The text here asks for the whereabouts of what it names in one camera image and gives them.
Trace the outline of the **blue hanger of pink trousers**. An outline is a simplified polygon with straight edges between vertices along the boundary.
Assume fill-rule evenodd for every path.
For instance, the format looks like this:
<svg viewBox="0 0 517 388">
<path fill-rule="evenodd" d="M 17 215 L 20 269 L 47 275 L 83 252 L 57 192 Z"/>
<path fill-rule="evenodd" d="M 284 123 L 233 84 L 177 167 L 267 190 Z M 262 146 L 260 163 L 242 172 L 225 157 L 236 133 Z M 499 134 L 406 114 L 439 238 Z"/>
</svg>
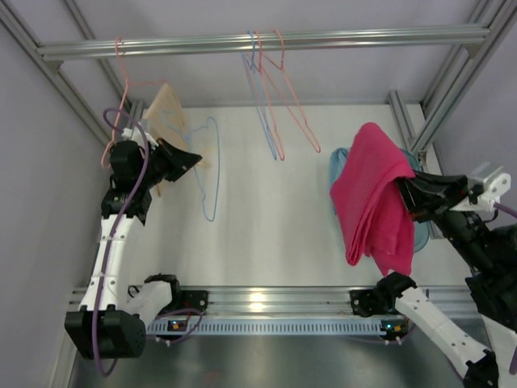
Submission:
<svg viewBox="0 0 517 388">
<path fill-rule="evenodd" d="M 202 156 L 202 160 L 194 168 L 195 179 L 200 190 L 204 219 L 214 222 L 221 182 L 221 135 L 213 116 L 209 116 L 204 124 L 187 133 L 187 146 L 189 151 Z"/>
</svg>

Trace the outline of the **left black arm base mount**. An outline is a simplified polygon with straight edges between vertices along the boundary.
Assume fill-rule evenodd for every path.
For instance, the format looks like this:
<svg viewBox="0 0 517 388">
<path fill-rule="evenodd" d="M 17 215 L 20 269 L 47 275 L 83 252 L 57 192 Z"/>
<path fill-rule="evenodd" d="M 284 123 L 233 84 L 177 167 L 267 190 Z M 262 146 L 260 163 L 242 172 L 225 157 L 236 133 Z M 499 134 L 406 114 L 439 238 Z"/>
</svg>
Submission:
<svg viewBox="0 0 517 388">
<path fill-rule="evenodd" d="M 172 310 L 193 308 L 205 312 L 208 308 L 209 291 L 202 289 L 182 290 L 173 296 Z"/>
</svg>

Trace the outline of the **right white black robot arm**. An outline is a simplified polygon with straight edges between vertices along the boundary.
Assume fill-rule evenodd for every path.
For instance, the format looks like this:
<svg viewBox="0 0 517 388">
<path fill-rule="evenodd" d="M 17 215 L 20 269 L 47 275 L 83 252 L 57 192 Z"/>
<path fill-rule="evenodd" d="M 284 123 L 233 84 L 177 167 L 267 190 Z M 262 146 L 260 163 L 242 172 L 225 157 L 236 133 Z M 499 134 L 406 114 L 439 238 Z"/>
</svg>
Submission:
<svg viewBox="0 0 517 388">
<path fill-rule="evenodd" d="M 504 172 L 397 179 L 411 219 L 433 222 L 468 266 L 465 286 L 490 346 L 462 331 L 409 276 L 393 272 L 370 292 L 368 312 L 406 316 L 447 357 L 465 387 L 516 385 L 516 226 L 491 229 L 479 215 L 501 210 L 510 187 Z"/>
</svg>

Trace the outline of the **light blue trousers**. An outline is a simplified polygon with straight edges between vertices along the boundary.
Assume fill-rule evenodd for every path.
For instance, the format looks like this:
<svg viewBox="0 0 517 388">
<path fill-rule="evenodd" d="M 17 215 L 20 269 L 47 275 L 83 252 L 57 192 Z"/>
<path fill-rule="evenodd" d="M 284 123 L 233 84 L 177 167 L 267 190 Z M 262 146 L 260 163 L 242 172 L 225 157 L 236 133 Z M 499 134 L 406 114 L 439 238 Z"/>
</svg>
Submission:
<svg viewBox="0 0 517 388">
<path fill-rule="evenodd" d="M 336 180 L 342 174 L 349 152 L 349 148 L 338 147 L 330 154 L 329 190 L 331 190 Z"/>
</svg>

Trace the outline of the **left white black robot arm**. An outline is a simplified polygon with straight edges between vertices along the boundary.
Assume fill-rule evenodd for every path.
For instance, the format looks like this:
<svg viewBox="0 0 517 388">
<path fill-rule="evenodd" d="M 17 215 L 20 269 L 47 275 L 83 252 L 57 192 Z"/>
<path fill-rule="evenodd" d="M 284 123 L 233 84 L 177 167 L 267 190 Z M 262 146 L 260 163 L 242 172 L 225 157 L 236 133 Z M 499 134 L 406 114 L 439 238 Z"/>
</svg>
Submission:
<svg viewBox="0 0 517 388">
<path fill-rule="evenodd" d="M 110 151 L 110 187 L 101 203 L 101 238 L 87 291 L 65 330 L 85 359 L 138 358 L 146 329 L 161 313 L 182 307 L 176 276 L 148 275 L 139 293 L 128 294 L 130 264 L 144 231 L 152 196 L 163 180 L 175 182 L 201 161 L 159 138 L 140 145 L 116 143 Z"/>
</svg>

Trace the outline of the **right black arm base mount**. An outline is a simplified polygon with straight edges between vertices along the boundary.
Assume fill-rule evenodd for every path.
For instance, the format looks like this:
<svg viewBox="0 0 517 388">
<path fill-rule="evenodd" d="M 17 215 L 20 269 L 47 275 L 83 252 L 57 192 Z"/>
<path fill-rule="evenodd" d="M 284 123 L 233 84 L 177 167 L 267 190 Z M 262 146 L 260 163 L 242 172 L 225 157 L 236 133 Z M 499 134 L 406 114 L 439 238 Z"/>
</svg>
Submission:
<svg viewBox="0 0 517 388">
<path fill-rule="evenodd" d="M 350 302 L 353 314 L 363 318 L 398 314 L 394 307 L 394 300 L 378 289 L 352 290 Z"/>
</svg>

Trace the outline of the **magenta pink trousers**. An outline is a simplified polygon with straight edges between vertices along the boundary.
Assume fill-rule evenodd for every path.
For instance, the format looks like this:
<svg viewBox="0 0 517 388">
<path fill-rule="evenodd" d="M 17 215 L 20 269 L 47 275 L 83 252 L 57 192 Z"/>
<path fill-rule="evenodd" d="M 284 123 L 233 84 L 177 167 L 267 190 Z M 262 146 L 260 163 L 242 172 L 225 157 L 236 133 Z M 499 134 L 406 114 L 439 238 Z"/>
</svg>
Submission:
<svg viewBox="0 0 517 388">
<path fill-rule="evenodd" d="M 411 273 L 414 222 L 396 180 L 414 177 L 406 156 L 381 127 L 363 124 L 330 189 L 348 264 L 367 256 L 382 276 Z"/>
</svg>

